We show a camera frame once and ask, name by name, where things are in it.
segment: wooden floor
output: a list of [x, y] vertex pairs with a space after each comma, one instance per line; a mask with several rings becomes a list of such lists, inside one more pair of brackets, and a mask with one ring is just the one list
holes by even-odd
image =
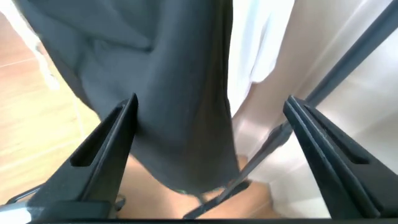
[[[33, 54], [0, 15], [0, 204], [45, 182], [99, 123], [74, 96], [50, 62], [59, 90], [45, 84]], [[239, 158], [245, 164], [245, 158]], [[133, 157], [120, 192], [124, 218], [181, 218], [198, 206], [195, 198], [164, 187]], [[219, 192], [207, 195], [214, 197]], [[268, 188], [253, 183], [201, 218], [277, 218]]]

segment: dark gray cloth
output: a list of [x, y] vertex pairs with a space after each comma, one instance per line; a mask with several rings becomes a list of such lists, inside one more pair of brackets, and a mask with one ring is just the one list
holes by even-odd
[[158, 181], [197, 195], [238, 175], [226, 93], [231, 1], [23, 0], [19, 7], [101, 119], [137, 94], [131, 153]]

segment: black metal pole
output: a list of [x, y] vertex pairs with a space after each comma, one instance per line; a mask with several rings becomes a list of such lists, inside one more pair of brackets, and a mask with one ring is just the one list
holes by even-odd
[[[366, 29], [354, 45], [344, 54], [325, 78], [305, 99], [310, 105], [317, 106], [324, 100], [351, 72], [363, 62], [392, 32], [398, 27], [398, 0], [393, 0], [379, 17]], [[222, 201], [229, 193], [242, 182], [269, 154], [279, 146], [285, 144], [292, 134], [288, 122], [274, 128], [260, 150], [243, 168], [239, 177], [218, 196]]]

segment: white wall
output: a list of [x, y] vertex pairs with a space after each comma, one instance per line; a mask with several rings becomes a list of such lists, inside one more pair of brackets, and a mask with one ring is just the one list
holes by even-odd
[[[274, 72], [253, 88], [234, 118], [238, 152], [249, 157], [284, 120], [289, 94], [305, 98], [391, 0], [297, 0]], [[393, 34], [318, 109], [398, 172], [398, 34]], [[269, 183], [286, 217], [329, 217], [303, 152], [292, 136], [250, 178]]]

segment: white cloth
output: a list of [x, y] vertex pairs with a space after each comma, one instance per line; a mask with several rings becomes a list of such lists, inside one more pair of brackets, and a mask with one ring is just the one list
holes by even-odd
[[234, 116], [252, 82], [274, 69], [294, 0], [234, 0], [228, 99]]

